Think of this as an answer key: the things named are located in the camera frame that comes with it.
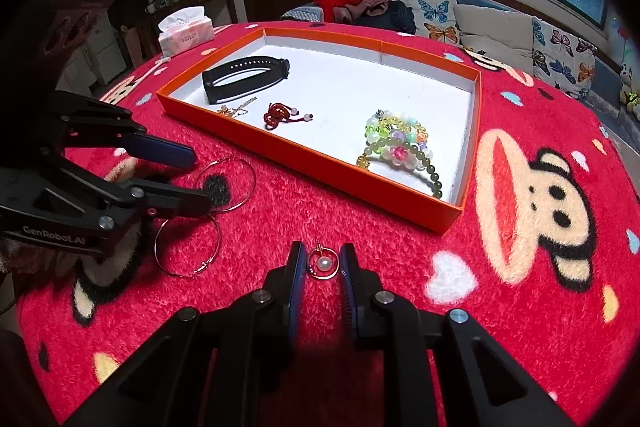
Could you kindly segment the silver hoop earring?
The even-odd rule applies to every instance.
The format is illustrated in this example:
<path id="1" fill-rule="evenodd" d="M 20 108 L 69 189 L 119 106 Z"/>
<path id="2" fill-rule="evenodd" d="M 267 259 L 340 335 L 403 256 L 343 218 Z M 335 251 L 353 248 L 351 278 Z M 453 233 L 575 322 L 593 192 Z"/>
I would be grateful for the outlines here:
<path id="1" fill-rule="evenodd" d="M 152 253 L 163 274 L 193 280 L 213 265 L 221 239 L 220 226 L 212 215 L 166 219 L 157 227 Z"/>
<path id="2" fill-rule="evenodd" d="M 203 167 L 194 187 L 209 198 L 210 213 L 227 213 L 239 209 L 252 197 L 257 183 L 256 171 L 245 159 L 228 156 Z"/>

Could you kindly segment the black fitness band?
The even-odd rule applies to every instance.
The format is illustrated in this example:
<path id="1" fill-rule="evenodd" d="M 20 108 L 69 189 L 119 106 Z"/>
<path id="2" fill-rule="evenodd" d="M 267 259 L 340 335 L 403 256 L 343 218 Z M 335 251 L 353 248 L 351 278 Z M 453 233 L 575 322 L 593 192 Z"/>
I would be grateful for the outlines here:
<path id="1" fill-rule="evenodd" d="M 255 55 L 207 69 L 202 72 L 202 81 L 208 103 L 215 105 L 266 90 L 289 73 L 286 58 Z"/>

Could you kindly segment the red knot charm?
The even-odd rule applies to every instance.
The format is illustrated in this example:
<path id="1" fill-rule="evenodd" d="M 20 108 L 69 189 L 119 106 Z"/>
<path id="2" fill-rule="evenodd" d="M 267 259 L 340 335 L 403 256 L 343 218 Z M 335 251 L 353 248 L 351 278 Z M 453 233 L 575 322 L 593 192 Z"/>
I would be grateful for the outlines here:
<path id="1" fill-rule="evenodd" d="M 287 106 L 283 103 L 270 103 L 267 112 L 264 114 L 265 129 L 272 131 L 279 127 L 279 124 L 293 124 L 293 122 L 309 122 L 314 119 L 311 113 L 302 114 L 296 107 Z"/>

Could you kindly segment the pearl ring earring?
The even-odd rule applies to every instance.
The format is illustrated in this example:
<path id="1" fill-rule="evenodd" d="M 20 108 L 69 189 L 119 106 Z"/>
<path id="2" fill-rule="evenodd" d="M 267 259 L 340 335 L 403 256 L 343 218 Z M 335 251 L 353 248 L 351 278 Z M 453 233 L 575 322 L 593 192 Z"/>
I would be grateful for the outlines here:
<path id="1" fill-rule="evenodd" d="M 332 248 L 318 244 L 307 254 L 306 270 L 315 280 L 331 280 L 340 271 L 340 256 Z"/>

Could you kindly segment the pink tissue pack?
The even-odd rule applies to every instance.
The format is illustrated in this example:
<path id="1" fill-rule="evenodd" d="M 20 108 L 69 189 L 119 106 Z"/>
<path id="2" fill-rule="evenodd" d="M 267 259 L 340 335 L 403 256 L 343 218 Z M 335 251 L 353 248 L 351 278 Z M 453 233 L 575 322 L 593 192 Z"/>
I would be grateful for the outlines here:
<path id="1" fill-rule="evenodd" d="M 158 23 L 158 29 L 163 57 L 173 57 L 215 37 L 213 22 L 201 5 L 173 12 Z"/>

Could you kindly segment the red monkey print blanket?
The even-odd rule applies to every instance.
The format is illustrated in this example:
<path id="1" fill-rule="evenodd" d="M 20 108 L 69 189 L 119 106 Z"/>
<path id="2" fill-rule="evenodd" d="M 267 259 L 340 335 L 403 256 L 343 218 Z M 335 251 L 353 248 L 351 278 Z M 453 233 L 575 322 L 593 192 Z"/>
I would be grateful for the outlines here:
<path id="1" fill-rule="evenodd" d="M 117 104 L 198 159 L 71 150 L 150 208 L 17 303 L 30 425 L 638 424 L 639 196 L 539 74 L 384 30 L 234 25 Z"/>

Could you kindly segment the pile of clothes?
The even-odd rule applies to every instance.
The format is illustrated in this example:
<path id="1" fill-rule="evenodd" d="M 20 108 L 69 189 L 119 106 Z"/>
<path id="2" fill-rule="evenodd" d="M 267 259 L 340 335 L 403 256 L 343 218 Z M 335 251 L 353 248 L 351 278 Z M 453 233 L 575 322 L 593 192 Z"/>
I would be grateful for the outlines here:
<path id="1" fill-rule="evenodd" d="M 328 23 L 416 33 L 412 9 L 399 0 L 312 0 Z"/>

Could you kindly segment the orange tray white interior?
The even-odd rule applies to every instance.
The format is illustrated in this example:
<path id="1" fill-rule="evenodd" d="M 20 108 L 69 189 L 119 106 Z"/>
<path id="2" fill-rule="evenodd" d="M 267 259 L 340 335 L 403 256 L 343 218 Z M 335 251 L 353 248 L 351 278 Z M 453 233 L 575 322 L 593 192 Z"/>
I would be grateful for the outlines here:
<path id="1" fill-rule="evenodd" d="M 245 95 L 245 115 L 220 115 L 218 105 L 207 101 L 202 72 L 255 55 L 289 60 L 288 78 Z M 442 234 L 461 215 L 469 193 L 481 79 L 478 69 L 419 49 L 412 37 L 390 42 L 322 28 L 239 26 L 218 37 L 212 52 L 198 53 L 157 96 L 172 117 Z M 270 103 L 314 119 L 268 131 Z M 433 197 L 427 172 L 382 160 L 367 170 L 357 167 L 366 122 L 379 109 L 425 128 L 442 197 Z"/>

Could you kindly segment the plush toys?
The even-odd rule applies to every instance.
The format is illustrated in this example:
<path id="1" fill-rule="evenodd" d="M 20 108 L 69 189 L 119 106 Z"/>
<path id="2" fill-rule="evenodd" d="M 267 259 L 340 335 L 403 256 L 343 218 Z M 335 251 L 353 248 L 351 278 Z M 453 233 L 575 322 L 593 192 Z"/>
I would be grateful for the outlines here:
<path id="1" fill-rule="evenodd" d="M 634 115 L 634 118 L 640 120 L 639 88 L 634 84 L 632 70 L 626 63 L 620 66 L 620 81 L 622 82 L 620 105 L 625 107 L 629 114 Z"/>

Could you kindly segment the butterfly pillow left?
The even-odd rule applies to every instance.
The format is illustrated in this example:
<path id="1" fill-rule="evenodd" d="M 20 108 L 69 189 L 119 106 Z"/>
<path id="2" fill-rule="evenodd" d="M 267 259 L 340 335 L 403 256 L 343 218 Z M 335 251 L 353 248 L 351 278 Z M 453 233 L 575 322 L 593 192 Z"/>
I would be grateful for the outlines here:
<path id="1" fill-rule="evenodd" d="M 399 0 L 412 9 L 419 36 L 460 46 L 460 34 L 454 8 L 458 0 Z"/>

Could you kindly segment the butterfly pillow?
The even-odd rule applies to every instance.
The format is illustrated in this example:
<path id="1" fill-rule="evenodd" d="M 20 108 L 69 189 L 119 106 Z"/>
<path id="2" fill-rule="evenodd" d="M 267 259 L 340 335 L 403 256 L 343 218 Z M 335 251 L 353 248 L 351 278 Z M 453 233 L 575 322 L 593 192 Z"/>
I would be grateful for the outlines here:
<path id="1" fill-rule="evenodd" d="M 598 49 L 538 17 L 533 18 L 532 25 L 534 75 L 575 100 L 587 98 Z"/>
<path id="2" fill-rule="evenodd" d="M 419 36 L 460 46 L 460 34 L 454 8 L 458 0 L 399 0 L 412 9 Z"/>

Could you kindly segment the butterfly pillow right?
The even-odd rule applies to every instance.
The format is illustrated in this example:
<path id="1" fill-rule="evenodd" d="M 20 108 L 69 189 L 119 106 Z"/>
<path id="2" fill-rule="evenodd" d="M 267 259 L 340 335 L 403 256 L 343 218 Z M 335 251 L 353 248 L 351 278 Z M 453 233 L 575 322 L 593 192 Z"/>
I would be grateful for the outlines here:
<path id="1" fill-rule="evenodd" d="M 538 17 L 533 18 L 532 25 L 534 75 L 575 100 L 587 98 L 598 49 Z"/>

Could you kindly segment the blue sofa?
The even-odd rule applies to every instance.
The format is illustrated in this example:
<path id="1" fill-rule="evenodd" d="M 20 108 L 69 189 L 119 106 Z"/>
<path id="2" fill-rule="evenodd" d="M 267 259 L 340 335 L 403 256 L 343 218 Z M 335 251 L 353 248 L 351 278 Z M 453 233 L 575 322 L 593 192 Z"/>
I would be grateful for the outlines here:
<path id="1" fill-rule="evenodd" d="M 529 8 L 518 8 L 512 1 L 458 0 L 458 4 L 468 4 L 480 6 L 481 8 L 519 12 L 530 15 L 533 18 L 538 17 L 540 20 L 544 20 L 546 23 L 559 28 L 562 31 L 569 32 L 576 37 L 582 38 L 581 36 L 573 34 L 561 24 L 552 22 L 549 17 L 538 15 Z M 288 12 L 281 15 L 281 18 L 284 20 L 303 20 L 304 22 L 311 23 L 327 23 L 323 20 L 322 9 L 319 9 L 318 6 L 314 6 L 312 4 L 312 0 L 307 4 L 299 5 L 297 8 L 288 10 Z M 485 55 L 483 51 L 480 51 L 480 53 L 477 54 L 488 57 L 491 61 L 490 66 L 493 69 L 497 69 L 502 66 L 509 66 L 490 58 Z M 598 49 L 596 52 L 596 72 L 593 76 L 590 92 L 587 98 L 577 101 L 586 104 L 589 108 L 594 110 L 601 120 L 607 124 L 608 127 L 612 128 L 619 136 L 631 143 L 638 143 L 638 120 L 634 118 L 634 115 L 629 114 L 625 107 L 620 105 L 620 89 L 622 89 L 622 82 L 620 81 L 620 66 L 622 66 L 622 64 L 618 66 L 611 66 L 608 64 L 608 62 L 605 61 L 603 52 Z"/>

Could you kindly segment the beige cushion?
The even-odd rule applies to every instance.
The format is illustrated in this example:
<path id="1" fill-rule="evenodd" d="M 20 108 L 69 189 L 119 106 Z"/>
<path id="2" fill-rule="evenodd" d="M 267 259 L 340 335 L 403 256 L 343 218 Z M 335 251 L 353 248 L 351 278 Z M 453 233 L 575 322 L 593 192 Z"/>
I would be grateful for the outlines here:
<path id="1" fill-rule="evenodd" d="M 519 12 L 457 4 L 461 45 L 534 75 L 533 17 Z"/>

